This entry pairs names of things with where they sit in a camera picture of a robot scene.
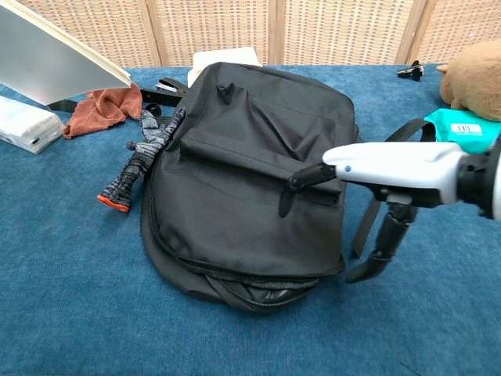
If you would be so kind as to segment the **black fabric backpack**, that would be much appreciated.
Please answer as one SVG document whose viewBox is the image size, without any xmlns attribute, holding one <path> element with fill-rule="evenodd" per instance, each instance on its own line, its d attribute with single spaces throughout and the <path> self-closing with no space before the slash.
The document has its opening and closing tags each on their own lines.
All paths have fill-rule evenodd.
<svg viewBox="0 0 501 376">
<path fill-rule="evenodd" d="M 206 67 L 178 103 L 186 115 L 142 188 L 144 248 L 188 295 L 268 313 L 343 273 L 347 186 L 299 194 L 279 217 L 298 170 L 359 144 L 355 108 L 313 78 L 238 63 Z"/>
</svg>

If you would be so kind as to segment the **clear white plastic packet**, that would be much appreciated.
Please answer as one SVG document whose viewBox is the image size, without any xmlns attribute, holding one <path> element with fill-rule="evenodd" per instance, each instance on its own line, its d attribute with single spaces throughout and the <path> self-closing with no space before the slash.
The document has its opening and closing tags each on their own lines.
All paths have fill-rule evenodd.
<svg viewBox="0 0 501 376">
<path fill-rule="evenodd" d="M 0 96 L 0 140 L 39 154 L 62 135 L 63 128 L 56 114 Z"/>
</svg>

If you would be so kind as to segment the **green wet wipes pack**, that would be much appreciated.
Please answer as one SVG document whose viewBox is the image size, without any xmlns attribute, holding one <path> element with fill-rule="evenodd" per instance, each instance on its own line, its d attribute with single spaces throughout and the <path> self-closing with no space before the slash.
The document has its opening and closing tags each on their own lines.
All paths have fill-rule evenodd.
<svg viewBox="0 0 501 376">
<path fill-rule="evenodd" d="M 490 121 L 468 110 L 440 108 L 424 120 L 434 125 L 437 142 L 456 143 L 469 154 L 485 152 L 501 136 L 501 121 Z"/>
</svg>

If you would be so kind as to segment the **white spiral notebook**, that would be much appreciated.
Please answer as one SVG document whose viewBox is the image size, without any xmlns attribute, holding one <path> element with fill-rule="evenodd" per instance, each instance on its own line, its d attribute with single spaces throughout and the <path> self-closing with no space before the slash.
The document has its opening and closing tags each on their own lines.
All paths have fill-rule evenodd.
<svg viewBox="0 0 501 376">
<path fill-rule="evenodd" d="M 130 74 L 17 0 L 0 0 L 0 83 L 42 105 L 128 88 Z"/>
</svg>

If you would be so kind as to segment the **blue carpet table cover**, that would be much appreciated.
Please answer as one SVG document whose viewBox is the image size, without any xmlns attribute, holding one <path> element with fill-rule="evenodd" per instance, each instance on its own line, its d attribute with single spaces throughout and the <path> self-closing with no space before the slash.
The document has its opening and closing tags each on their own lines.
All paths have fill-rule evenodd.
<svg viewBox="0 0 501 376">
<path fill-rule="evenodd" d="M 379 277 L 246 313 L 167 284 L 139 204 L 97 201 L 140 136 L 0 142 L 0 375 L 501 376 L 501 223 L 423 210 Z"/>
</svg>

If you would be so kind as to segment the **black stapler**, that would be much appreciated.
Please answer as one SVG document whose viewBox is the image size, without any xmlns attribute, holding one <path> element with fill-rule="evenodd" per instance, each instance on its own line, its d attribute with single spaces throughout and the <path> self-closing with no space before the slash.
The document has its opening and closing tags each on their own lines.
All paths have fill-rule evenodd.
<svg viewBox="0 0 501 376">
<path fill-rule="evenodd" d="M 155 89 L 140 89 L 140 92 L 144 103 L 176 107 L 188 90 L 188 86 L 173 78 L 161 78 L 155 84 Z"/>
</svg>

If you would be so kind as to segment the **grey knit glove orange cuff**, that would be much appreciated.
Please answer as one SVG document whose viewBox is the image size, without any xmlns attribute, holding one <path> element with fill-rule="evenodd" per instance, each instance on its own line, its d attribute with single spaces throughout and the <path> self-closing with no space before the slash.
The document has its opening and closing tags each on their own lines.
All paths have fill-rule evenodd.
<svg viewBox="0 0 501 376">
<path fill-rule="evenodd" d="M 171 142 L 175 131 L 185 118 L 186 108 L 177 108 L 167 123 L 158 120 L 155 114 L 152 106 L 142 110 L 139 123 L 143 140 L 127 143 L 132 155 L 118 176 L 97 195 L 101 203 L 120 212 L 130 211 L 135 181 L 150 170 L 156 156 Z"/>
</svg>

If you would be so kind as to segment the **brown plush toy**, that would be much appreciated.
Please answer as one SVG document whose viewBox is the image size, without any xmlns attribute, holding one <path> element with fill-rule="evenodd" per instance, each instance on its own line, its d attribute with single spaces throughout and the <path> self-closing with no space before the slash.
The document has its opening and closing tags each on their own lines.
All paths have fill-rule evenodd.
<svg viewBox="0 0 501 376">
<path fill-rule="evenodd" d="M 469 45 L 436 70 L 440 96 L 453 110 L 501 122 L 501 39 Z"/>
</svg>

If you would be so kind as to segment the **black binder clip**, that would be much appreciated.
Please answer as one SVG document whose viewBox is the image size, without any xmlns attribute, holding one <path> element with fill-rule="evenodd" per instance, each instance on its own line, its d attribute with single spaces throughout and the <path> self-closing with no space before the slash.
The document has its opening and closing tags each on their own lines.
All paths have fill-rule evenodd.
<svg viewBox="0 0 501 376">
<path fill-rule="evenodd" d="M 414 60 L 410 66 L 398 70 L 398 78 L 408 78 L 413 81 L 420 81 L 424 75 L 424 66 L 419 60 Z"/>
</svg>

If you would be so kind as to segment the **wicker folding screen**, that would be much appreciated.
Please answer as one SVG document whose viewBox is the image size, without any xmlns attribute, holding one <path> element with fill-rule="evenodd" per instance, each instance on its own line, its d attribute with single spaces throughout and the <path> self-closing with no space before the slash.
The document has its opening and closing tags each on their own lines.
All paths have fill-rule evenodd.
<svg viewBox="0 0 501 376">
<path fill-rule="evenodd" d="M 18 0 L 122 67 L 251 47 L 264 65 L 442 63 L 501 39 L 501 0 Z"/>
</svg>

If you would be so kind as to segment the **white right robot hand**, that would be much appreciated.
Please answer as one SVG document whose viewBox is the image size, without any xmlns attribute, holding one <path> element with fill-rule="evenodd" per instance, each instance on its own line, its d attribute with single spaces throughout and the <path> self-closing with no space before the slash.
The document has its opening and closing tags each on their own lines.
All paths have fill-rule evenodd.
<svg viewBox="0 0 501 376">
<path fill-rule="evenodd" d="M 454 143 L 359 143 L 326 151 L 322 160 L 295 172 L 279 199 L 279 216 L 291 210 L 294 197 L 332 179 L 369 188 L 388 204 L 377 243 L 368 259 L 346 276 L 349 284 L 372 279 L 391 262 L 414 222 L 418 208 L 435 208 L 467 199 L 467 155 Z"/>
</svg>

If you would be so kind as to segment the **brown rumpled cloth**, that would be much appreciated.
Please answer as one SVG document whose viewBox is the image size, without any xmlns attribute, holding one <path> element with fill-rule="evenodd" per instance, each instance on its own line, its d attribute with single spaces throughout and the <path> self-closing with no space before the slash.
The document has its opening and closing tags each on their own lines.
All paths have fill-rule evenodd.
<svg viewBox="0 0 501 376">
<path fill-rule="evenodd" d="M 138 120 L 142 112 L 142 94 L 136 83 L 124 89 L 101 89 L 89 92 L 79 102 L 63 130 L 63 137 L 72 139 L 92 132 L 107 130 Z"/>
</svg>

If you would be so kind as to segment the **cream white box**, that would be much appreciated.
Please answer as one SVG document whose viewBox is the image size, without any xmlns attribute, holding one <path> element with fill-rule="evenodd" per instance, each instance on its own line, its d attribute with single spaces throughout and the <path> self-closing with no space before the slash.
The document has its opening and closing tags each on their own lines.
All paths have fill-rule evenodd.
<svg viewBox="0 0 501 376">
<path fill-rule="evenodd" d="M 250 46 L 195 52 L 193 54 L 192 68 L 187 74 L 187 86 L 190 88 L 207 66 L 220 62 L 263 67 L 255 49 Z"/>
</svg>

